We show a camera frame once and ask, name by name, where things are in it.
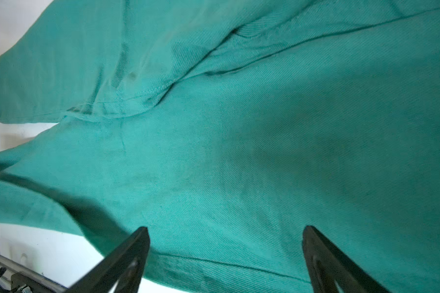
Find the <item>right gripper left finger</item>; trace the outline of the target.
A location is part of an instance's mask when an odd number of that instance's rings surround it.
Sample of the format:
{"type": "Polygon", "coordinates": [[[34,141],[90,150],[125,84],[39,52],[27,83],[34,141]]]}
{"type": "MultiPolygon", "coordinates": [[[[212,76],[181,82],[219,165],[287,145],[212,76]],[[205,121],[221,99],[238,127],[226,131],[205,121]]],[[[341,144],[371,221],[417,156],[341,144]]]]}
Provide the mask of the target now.
{"type": "Polygon", "coordinates": [[[68,293],[136,293],[139,290],[150,249],[146,227],[138,228],[68,293]]]}

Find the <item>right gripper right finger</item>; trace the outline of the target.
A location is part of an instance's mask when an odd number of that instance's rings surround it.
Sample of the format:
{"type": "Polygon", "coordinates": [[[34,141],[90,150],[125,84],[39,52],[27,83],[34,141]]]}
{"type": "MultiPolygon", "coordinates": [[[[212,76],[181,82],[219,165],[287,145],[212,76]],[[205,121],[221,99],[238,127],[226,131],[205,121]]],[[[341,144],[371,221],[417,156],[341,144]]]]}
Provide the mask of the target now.
{"type": "Polygon", "coordinates": [[[315,293],[388,292],[314,226],[305,227],[302,248],[315,293]]]}

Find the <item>green trousers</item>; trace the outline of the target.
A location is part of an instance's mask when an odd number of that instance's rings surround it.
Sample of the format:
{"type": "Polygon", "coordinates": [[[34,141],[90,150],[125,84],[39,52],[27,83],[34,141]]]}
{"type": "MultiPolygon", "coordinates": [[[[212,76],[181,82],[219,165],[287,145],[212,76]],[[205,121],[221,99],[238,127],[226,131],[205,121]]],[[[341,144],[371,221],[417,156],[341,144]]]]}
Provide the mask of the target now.
{"type": "Polygon", "coordinates": [[[306,293],[312,225],[440,293],[440,1],[53,1],[0,56],[0,223],[139,227],[145,276],[306,293]]]}

